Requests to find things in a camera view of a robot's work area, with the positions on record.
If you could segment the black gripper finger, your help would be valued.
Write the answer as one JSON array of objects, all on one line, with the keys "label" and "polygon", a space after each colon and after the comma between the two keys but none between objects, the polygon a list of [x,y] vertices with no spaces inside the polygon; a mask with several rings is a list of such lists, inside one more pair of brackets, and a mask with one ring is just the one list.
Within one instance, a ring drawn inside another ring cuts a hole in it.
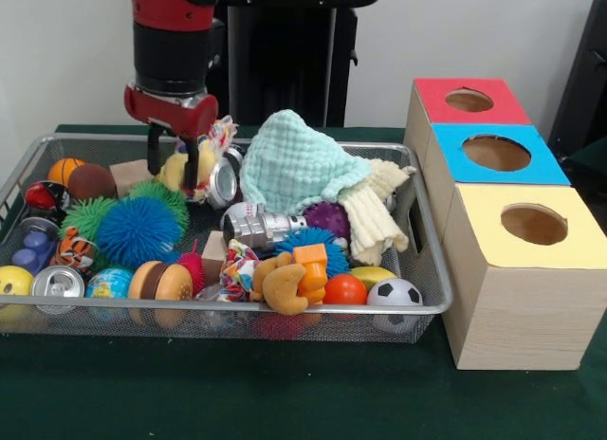
[{"label": "black gripper finger", "polygon": [[199,149],[197,140],[195,138],[186,139],[185,147],[188,155],[185,164],[185,188],[194,190],[198,184]]},{"label": "black gripper finger", "polygon": [[158,175],[160,171],[159,138],[162,135],[162,127],[150,125],[147,137],[147,168],[150,174]]}]

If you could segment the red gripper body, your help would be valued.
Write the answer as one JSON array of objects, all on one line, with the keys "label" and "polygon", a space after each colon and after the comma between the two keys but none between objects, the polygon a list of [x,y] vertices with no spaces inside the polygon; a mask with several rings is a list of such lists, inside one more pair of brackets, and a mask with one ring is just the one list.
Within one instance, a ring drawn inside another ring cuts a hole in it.
[{"label": "red gripper body", "polygon": [[207,134],[219,111],[218,101],[213,95],[158,96],[137,88],[135,84],[126,85],[124,106],[133,119],[159,125],[182,139]]}]

